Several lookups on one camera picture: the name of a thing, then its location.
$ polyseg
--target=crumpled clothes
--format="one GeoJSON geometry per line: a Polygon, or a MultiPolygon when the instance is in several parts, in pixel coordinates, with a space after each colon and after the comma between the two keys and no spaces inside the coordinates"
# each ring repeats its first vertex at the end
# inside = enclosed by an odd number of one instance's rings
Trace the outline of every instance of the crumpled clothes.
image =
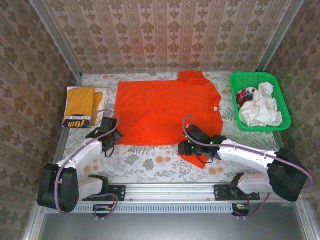
{"type": "Polygon", "coordinates": [[[248,127],[279,126],[282,115],[277,111],[277,102],[272,98],[273,86],[269,82],[262,82],[253,92],[252,100],[246,101],[239,109],[239,119],[248,127]]]}

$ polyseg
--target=yellow cloth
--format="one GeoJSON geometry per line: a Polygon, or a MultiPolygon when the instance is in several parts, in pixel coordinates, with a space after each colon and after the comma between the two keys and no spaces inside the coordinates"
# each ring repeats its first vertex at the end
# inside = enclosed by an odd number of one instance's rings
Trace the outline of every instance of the yellow cloth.
{"type": "MultiPolygon", "coordinates": [[[[103,97],[102,92],[96,92],[94,87],[78,87],[67,92],[68,105],[64,116],[83,115],[92,116],[98,109],[98,105],[103,97]]],[[[95,125],[96,117],[93,118],[92,125],[95,125]]]]}

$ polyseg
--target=orange t-shirt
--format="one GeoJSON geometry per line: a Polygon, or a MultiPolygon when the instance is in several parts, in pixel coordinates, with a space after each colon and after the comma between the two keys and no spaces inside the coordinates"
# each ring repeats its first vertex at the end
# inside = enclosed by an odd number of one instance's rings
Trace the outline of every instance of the orange t-shirt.
{"type": "MultiPolygon", "coordinates": [[[[201,71],[181,71],[177,80],[169,81],[120,81],[114,108],[119,115],[118,130],[123,135],[118,144],[160,146],[184,141],[182,120],[187,114],[209,136],[220,134],[220,99],[215,86],[201,71]]],[[[204,167],[196,156],[181,157],[204,167]]]]}

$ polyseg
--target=black cable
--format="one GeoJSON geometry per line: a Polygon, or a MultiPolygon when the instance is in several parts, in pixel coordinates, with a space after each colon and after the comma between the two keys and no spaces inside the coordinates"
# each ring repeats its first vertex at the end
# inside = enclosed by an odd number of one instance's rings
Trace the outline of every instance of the black cable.
{"type": "Polygon", "coordinates": [[[104,156],[105,156],[106,158],[110,158],[111,155],[114,153],[114,151],[115,151],[115,145],[113,144],[113,146],[112,146],[112,151],[111,151],[110,155],[107,156],[107,152],[105,151],[105,152],[104,152],[104,156]]]}
{"type": "Polygon", "coordinates": [[[196,159],[198,159],[201,163],[203,163],[203,164],[210,164],[210,163],[212,163],[213,161],[214,161],[214,159],[211,157],[211,161],[207,161],[207,162],[204,162],[204,161],[202,161],[200,158],[199,158],[199,156],[201,156],[201,155],[197,155],[196,156],[196,159]]]}

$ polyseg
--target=patterned wallpaper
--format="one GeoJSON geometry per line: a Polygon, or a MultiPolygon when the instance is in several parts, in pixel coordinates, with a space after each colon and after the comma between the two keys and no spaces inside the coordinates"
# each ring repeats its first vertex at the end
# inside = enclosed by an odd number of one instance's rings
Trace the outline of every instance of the patterned wallpaper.
{"type": "Polygon", "coordinates": [[[267,72],[282,88],[292,124],[281,133],[315,178],[309,191],[320,224],[320,1],[305,0],[276,50],[267,72]]]}
{"type": "Polygon", "coordinates": [[[42,0],[82,72],[255,69],[289,0],[42,0]]]}
{"type": "Polygon", "coordinates": [[[28,0],[0,0],[0,239],[19,239],[75,79],[28,0]]]}

